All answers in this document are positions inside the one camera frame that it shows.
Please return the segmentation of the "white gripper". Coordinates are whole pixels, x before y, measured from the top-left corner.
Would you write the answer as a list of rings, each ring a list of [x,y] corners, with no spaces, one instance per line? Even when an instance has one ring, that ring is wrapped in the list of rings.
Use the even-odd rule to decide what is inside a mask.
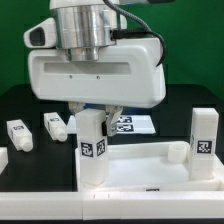
[[[62,50],[33,50],[28,56],[30,83],[38,98],[67,101],[73,114],[84,103],[107,105],[102,132],[112,137],[122,106],[151,108],[164,99],[160,53],[156,38],[119,40],[100,49],[97,61],[69,62]]]

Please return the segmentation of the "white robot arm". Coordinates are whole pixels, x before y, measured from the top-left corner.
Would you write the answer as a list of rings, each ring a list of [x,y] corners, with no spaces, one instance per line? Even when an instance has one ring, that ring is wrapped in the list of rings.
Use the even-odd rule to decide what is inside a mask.
[[[50,0],[51,17],[24,33],[32,90],[67,101],[77,113],[104,105],[107,135],[125,107],[152,108],[165,97],[165,44],[119,0]]]

